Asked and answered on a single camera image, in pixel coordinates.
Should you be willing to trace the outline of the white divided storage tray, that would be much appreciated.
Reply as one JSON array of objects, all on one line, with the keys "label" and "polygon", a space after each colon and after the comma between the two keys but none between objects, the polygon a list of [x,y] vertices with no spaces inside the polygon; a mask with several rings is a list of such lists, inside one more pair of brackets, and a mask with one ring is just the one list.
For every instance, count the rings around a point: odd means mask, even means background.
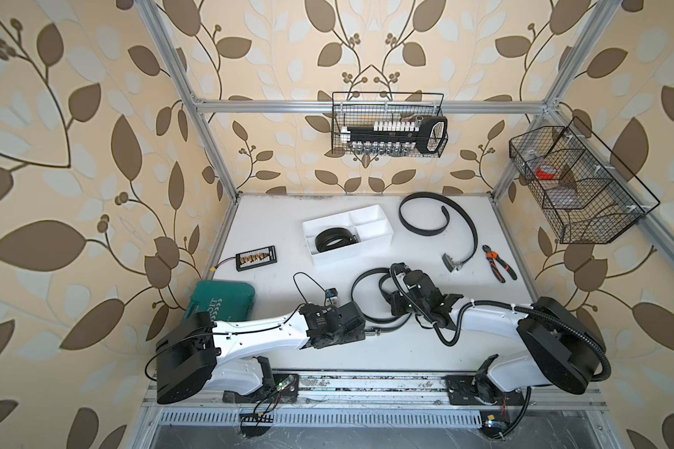
[{"label": "white divided storage tray", "polygon": [[[349,244],[339,248],[336,244],[322,244],[323,251],[320,251],[318,236],[324,235],[320,241],[327,241],[325,233],[329,230],[338,230],[338,234],[344,235],[339,242],[349,241]],[[391,222],[378,205],[328,215],[303,223],[303,235],[313,265],[316,267],[387,252],[391,248],[393,234]]]}]

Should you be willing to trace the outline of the black belt front loop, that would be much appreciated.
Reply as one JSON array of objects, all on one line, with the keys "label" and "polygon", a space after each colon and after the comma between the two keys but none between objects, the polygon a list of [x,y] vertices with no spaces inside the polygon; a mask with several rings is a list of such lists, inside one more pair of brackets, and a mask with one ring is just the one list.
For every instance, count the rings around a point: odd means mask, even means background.
[{"label": "black belt front loop", "polygon": [[316,250],[319,253],[329,252],[359,242],[358,237],[344,227],[331,227],[321,231],[315,238]]}]

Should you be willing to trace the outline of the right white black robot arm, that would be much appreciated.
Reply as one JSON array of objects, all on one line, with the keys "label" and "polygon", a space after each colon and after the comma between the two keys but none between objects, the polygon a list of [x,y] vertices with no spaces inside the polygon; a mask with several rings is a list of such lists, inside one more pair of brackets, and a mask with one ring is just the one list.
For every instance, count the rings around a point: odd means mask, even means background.
[{"label": "right white black robot arm", "polygon": [[610,379],[606,345],[550,297],[530,305],[443,294],[423,271],[393,264],[389,277],[406,309],[427,319],[441,344],[457,345],[464,330],[522,343],[512,355],[490,355],[473,376],[471,395],[492,402],[497,393],[553,385],[583,394],[589,384]]}]

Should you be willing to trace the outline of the black belt long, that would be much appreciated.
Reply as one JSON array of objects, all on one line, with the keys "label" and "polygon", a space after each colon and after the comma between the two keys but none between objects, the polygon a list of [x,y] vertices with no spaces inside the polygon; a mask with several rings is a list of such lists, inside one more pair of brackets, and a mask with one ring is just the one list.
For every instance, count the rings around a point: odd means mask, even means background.
[{"label": "black belt long", "polygon": [[406,314],[401,319],[393,315],[387,316],[377,305],[378,299],[386,299],[389,296],[389,291],[383,288],[387,280],[389,280],[387,268],[367,269],[350,287],[349,299],[361,307],[366,320],[367,336],[379,337],[397,332],[412,317],[411,314]]}]

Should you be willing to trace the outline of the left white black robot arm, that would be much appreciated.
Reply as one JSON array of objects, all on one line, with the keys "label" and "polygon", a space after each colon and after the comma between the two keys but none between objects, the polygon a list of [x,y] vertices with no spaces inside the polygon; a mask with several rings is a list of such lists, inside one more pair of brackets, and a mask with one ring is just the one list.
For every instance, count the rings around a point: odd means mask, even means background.
[{"label": "left white black robot arm", "polygon": [[365,326],[355,303],[305,303],[286,316],[246,322],[213,321],[197,312],[157,343],[157,402],[186,400],[207,385],[244,397],[273,388],[265,354],[361,342]]}]

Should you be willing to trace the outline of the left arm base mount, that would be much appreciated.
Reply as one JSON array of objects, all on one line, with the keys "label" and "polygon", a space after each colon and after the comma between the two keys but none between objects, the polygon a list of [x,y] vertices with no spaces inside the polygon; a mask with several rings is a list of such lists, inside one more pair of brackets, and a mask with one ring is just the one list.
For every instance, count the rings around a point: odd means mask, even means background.
[{"label": "left arm base mount", "polygon": [[235,392],[225,391],[222,400],[229,404],[257,404],[261,400],[269,400],[269,398],[281,395],[281,403],[293,404],[297,401],[299,392],[299,374],[273,374],[273,378],[255,392],[242,396]]}]

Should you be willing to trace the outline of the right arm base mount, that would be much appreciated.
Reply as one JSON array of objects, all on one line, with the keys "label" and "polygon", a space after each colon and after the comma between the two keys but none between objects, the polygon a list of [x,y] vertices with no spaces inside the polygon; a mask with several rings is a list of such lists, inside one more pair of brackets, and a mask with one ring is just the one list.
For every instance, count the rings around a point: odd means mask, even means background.
[{"label": "right arm base mount", "polygon": [[444,378],[449,404],[453,406],[522,406],[524,397],[520,392],[503,392],[489,379],[475,375],[452,374]]}]

